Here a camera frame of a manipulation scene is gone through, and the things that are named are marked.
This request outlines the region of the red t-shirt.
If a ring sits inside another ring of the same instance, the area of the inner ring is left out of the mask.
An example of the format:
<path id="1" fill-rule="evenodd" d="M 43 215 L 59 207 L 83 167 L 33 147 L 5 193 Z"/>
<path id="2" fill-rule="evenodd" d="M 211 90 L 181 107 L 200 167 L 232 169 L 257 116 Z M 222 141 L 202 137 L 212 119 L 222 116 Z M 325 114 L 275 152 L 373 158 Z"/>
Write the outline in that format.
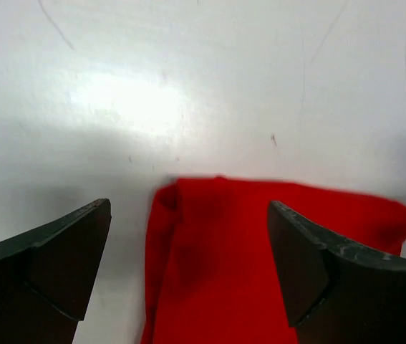
<path id="1" fill-rule="evenodd" d="M 145 240 L 143 343 L 295 343 L 269 244 L 267 208 L 398 255 L 406 206 L 283 181 L 179 178 L 152 202 Z"/>

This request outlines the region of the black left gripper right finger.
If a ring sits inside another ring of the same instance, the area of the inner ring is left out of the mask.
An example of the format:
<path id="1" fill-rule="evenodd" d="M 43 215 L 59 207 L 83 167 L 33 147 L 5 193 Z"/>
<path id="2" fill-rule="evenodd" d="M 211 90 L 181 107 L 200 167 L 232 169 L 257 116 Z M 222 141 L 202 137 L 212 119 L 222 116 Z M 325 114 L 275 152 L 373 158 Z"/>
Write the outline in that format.
<path id="1" fill-rule="evenodd" d="M 300 343 L 406 343 L 406 259 L 268 207 L 268 233 L 290 327 Z"/>

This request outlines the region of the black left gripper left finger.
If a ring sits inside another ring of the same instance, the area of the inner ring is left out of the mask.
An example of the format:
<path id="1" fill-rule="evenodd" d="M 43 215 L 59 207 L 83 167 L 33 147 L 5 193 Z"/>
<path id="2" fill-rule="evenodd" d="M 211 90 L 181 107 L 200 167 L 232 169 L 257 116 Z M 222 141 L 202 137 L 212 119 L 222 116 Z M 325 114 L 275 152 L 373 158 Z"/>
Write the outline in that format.
<path id="1" fill-rule="evenodd" d="M 72 343 L 111 223 L 109 199 L 0 242 L 0 343 Z"/>

